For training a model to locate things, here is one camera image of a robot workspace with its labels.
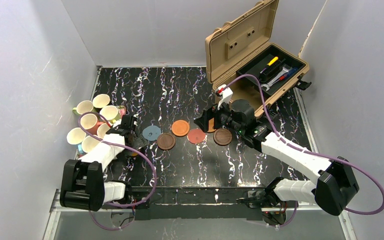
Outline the light wooden coaster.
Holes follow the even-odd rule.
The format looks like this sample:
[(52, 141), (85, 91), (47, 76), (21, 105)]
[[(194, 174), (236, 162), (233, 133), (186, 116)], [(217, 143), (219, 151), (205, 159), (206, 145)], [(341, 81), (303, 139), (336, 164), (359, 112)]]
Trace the light wooden coaster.
[(208, 130), (207, 130), (207, 132), (208, 132), (208, 133), (213, 133), (213, 132), (215, 132), (216, 129), (214, 128), (214, 126), (215, 126), (214, 118), (212, 118), (212, 119), (210, 119), (210, 120), (208, 121)]

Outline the blue grey coaster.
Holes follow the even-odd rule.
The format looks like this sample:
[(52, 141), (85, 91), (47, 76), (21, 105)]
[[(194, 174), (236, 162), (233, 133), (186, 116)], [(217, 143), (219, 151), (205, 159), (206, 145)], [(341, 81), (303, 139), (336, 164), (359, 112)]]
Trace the blue grey coaster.
[(142, 131), (142, 136), (150, 142), (156, 141), (161, 134), (162, 130), (156, 125), (150, 125)]

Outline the dark walnut coaster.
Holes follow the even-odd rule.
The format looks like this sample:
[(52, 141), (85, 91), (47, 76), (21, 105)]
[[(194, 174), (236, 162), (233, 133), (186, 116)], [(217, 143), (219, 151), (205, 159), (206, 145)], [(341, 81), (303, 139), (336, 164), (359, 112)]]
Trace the dark walnut coaster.
[(232, 141), (232, 133), (225, 128), (220, 128), (217, 129), (213, 133), (213, 140), (215, 141), (216, 144), (220, 146), (226, 146), (231, 143)]

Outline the red coaster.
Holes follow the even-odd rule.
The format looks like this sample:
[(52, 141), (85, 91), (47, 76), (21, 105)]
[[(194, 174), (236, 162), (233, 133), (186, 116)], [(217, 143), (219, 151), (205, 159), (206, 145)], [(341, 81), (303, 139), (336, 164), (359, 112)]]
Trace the red coaster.
[(187, 134), (187, 139), (192, 144), (199, 144), (206, 138), (206, 133), (199, 128), (191, 129)]

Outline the dark brown coaster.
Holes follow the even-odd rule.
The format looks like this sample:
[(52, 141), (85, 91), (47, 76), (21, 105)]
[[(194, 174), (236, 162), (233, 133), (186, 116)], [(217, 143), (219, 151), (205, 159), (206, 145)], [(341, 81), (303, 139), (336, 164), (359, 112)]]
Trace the dark brown coaster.
[(157, 138), (157, 146), (161, 150), (170, 150), (176, 144), (176, 137), (171, 133), (162, 133)]

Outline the orange wooden coaster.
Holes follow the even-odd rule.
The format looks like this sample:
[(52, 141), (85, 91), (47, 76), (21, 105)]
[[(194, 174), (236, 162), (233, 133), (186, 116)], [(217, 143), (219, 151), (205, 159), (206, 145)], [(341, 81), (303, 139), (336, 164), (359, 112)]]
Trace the orange wooden coaster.
[(171, 125), (171, 131), (177, 137), (184, 137), (190, 131), (190, 124), (185, 120), (176, 120)]

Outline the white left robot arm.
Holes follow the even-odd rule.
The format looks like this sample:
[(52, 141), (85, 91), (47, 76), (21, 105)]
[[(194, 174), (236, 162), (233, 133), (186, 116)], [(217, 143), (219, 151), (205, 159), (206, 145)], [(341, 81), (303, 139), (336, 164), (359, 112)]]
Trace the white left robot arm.
[(96, 212), (105, 203), (125, 197), (128, 183), (105, 182), (103, 172), (123, 151), (137, 153), (144, 147), (145, 140), (136, 129), (137, 120), (135, 115), (124, 115), (90, 152), (64, 164), (59, 197), (61, 206)]

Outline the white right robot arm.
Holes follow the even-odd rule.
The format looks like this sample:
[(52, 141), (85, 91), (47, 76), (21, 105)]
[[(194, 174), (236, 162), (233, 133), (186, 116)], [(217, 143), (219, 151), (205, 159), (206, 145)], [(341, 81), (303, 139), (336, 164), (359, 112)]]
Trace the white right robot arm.
[(350, 166), (307, 154), (301, 146), (281, 140), (266, 117), (255, 117), (247, 100), (214, 104), (194, 123), (206, 132), (210, 120), (214, 121), (215, 129), (235, 131), (248, 147), (286, 163), (307, 177), (307, 180), (276, 177), (263, 190), (252, 191), (248, 197), (237, 199), (237, 203), (257, 208), (287, 201), (307, 202), (338, 216), (360, 189)]

